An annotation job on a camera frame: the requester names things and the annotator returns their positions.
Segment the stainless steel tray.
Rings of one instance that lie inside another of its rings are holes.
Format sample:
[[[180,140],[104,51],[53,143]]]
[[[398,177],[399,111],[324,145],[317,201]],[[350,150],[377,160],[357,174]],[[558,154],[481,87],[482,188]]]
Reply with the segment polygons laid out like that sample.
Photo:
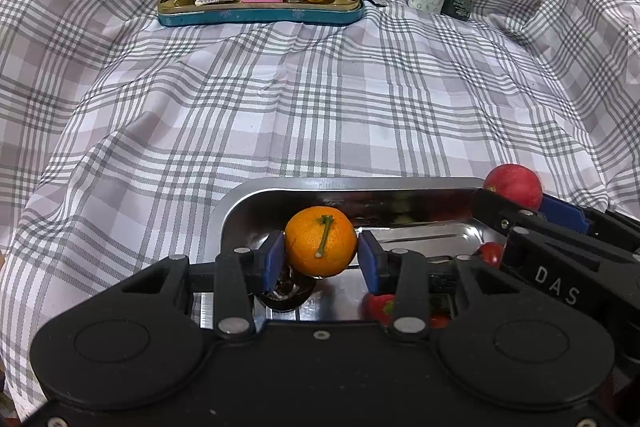
[[[474,178],[264,178],[242,183],[213,210],[207,245],[198,261],[224,249],[257,248],[296,212],[331,206],[354,228],[369,230],[386,249],[411,249],[425,257],[472,255],[503,235],[472,216]]]

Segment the orange mandarin with stem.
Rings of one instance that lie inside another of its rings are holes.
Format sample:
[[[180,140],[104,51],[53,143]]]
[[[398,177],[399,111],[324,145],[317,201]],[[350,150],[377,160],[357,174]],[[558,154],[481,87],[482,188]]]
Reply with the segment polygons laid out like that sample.
[[[334,277],[356,253],[357,234],[344,212],[328,206],[300,210],[285,225],[285,254],[306,277]]]

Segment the plaid grey white cloth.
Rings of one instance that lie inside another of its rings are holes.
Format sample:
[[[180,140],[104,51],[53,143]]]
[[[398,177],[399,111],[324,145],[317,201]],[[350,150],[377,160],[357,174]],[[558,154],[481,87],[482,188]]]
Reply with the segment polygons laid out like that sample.
[[[639,211],[639,0],[385,0],[344,28],[166,28],[158,0],[1,0],[1,361],[43,403],[39,326],[173,251],[264,176],[475,176]]]

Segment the large red radish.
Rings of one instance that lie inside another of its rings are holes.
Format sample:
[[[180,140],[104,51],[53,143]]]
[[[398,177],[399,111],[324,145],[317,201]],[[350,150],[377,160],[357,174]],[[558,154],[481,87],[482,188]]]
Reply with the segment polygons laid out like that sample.
[[[516,164],[504,164],[492,169],[486,176],[483,188],[530,210],[538,210],[544,197],[536,173]]]

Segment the red tomato without stem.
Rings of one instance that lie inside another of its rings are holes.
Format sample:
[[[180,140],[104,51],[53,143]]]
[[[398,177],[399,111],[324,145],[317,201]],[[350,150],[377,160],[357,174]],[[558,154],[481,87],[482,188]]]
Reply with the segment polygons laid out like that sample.
[[[478,247],[477,257],[482,259],[488,265],[498,268],[503,256],[504,247],[497,242],[487,242]]]

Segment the red tomato with stem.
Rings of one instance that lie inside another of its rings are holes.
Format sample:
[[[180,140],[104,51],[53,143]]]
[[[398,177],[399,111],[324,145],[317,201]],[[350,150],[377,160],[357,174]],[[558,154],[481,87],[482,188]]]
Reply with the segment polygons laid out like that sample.
[[[361,303],[362,315],[365,319],[377,321],[383,326],[390,325],[395,306],[394,295],[364,295]]]

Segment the small pink radish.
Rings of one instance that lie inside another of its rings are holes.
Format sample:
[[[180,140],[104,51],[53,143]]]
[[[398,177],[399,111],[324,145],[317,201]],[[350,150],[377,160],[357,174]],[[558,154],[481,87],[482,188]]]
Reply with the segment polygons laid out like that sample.
[[[445,315],[432,315],[430,317],[430,329],[444,329],[450,322],[450,317],[445,317]]]

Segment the dark mangosteen front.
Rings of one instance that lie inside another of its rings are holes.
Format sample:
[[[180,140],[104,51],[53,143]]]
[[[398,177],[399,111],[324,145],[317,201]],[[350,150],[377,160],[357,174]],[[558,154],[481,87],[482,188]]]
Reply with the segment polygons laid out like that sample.
[[[271,291],[263,291],[257,299],[266,308],[277,312],[293,311],[309,299],[317,286],[313,277],[300,274],[285,267],[280,273],[276,286]]]

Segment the blue snack tray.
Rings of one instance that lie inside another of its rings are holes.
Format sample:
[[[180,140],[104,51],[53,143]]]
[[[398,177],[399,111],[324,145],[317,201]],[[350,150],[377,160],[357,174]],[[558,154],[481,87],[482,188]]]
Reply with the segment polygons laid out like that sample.
[[[294,22],[321,26],[346,26],[363,16],[362,0],[326,0],[307,3],[224,2],[196,6],[193,0],[160,0],[158,21],[166,27]]]

